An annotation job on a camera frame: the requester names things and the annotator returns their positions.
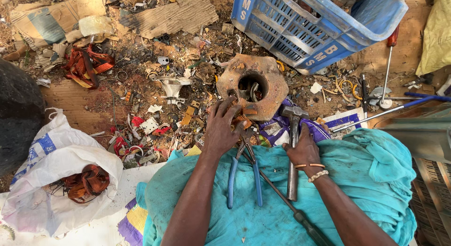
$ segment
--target hammer handle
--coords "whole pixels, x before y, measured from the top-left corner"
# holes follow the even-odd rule
[[[300,117],[290,116],[290,145],[295,147],[299,139]],[[295,166],[290,161],[288,166],[288,184],[286,189],[286,198],[291,201],[298,200],[298,174]]]

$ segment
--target metal rod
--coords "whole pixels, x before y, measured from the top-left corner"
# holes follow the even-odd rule
[[[285,202],[286,205],[295,213],[296,208],[286,199],[286,197],[279,191],[279,189],[269,180],[269,178],[263,173],[261,169],[259,169],[260,175],[265,179],[265,181],[271,186],[271,188],[279,195],[279,197]]]
[[[381,99],[381,96],[368,96],[368,99]],[[385,97],[387,100],[419,100],[420,97]]]
[[[346,126],[343,126],[343,127],[341,127],[341,128],[334,129],[334,130],[332,130],[332,132],[333,132],[333,133],[336,133],[336,132],[338,132],[338,131],[347,129],[347,128],[351,127],[351,126],[358,125],[358,124],[360,124],[360,123],[369,121],[369,120],[371,120],[371,119],[373,119],[373,118],[376,118],[376,117],[379,117],[379,116],[386,115],[386,114],[391,113],[391,112],[396,111],[396,110],[400,110],[400,109],[403,109],[403,108],[408,108],[408,107],[410,107],[410,106],[418,105],[418,104],[420,104],[420,103],[422,103],[422,102],[427,102],[427,101],[430,101],[430,100],[439,100],[439,101],[445,101],[445,102],[451,101],[451,98],[449,98],[449,97],[441,97],[441,96],[437,96],[437,95],[417,94],[417,93],[409,93],[409,92],[406,92],[406,93],[404,93],[404,94],[405,94],[405,95],[412,95],[412,96],[413,96],[413,95],[415,95],[415,96],[420,96],[420,95],[421,95],[421,96],[423,96],[423,98],[422,98],[422,99],[419,99],[419,100],[414,100],[414,101],[412,101],[412,102],[408,102],[408,103],[406,103],[406,104],[404,104],[404,105],[398,106],[398,107],[396,107],[396,108],[394,108],[394,109],[391,109],[391,110],[384,111],[384,112],[379,113],[379,114],[377,114],[377,115],[370,116],[369,118],[365,118],[365,119],[363,119],[363,120],[354,122],[354,123],[352,123],[352,124],[350,124],[350,125],[346,125]]]
[[[368,117],[368,101],[367,101],[367,91],[366,91],[366,81],[365,75],[362,74],[362,101],[363,101],[363,110],[364,110],[364,118]]]
[[[384,83],[384,89],[382,90],[381,103],[384,102],[385,88],[387,88],[388,70],[390,69],[390,60],[392,60],[392,50],[393,50],[393,46],[390,46],[390,54],[388,55],[387,72],[386,72],[386,74],[385,74],[385,83]]]
[[[290,144],[296,147],[299,139],[299,116],[290,116]],[[286,198],[291,201],[298,200],[298,176],[299,171],[291,161],[288,162],[288,184],[286,188]]]

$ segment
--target braided bracelet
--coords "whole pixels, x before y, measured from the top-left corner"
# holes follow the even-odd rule
[[[328,174],[329,174],[329,171],[327,171],[327,170],[319,171],[318,173],[316,173],[316,175],[309,178],[308,182],[313,183],[313,181],[316,180],[318,177],[323,176],[323,175],[328,175]]]

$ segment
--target hexagonal metal housing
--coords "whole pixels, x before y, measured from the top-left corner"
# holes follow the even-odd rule
[[[219,95],[226,98],[229,94],[234,94],[238,97],[238,102],[242,102],[240,100],[244,98],[240,95],[238,85],[243,78],[254,79],[262,85],[263,99],[245,102],[246,106],[255,104],[257,109],[256,115],[247,117],[254,121],[269,121],[288,94],[288,85],[277,68],[276,60],[268,56],[236,54],[218,78],[216,85]]]

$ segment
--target hand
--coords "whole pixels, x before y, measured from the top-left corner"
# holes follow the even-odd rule
[[[291,147],[290,144],[284,143],[283,148],[286,151],[286,155],[290,158],[290,161],[296,165],[307,165],[301,168],[307,174],[308,177],[312,177],[319,171],[324,170],[322,167],[312,167],[311,163],[320,164],[319,159],[319,148],[313,141],[313,136],[310,135],[308,131],[308,126],[306,123],[301,125],[301,134],[299,136],[298,144],[295,148]]]
[[[227,107],[234,100],[236,100],[236,97],[230,96],[223,101],[218,101],[208,115],[203,149],[218,157],[221,157],[235,145],[246,124],[246,121],[239,122],[232,132],[230,124],[235,113],[241,109],[240,105],[235,105],[227,111]]]

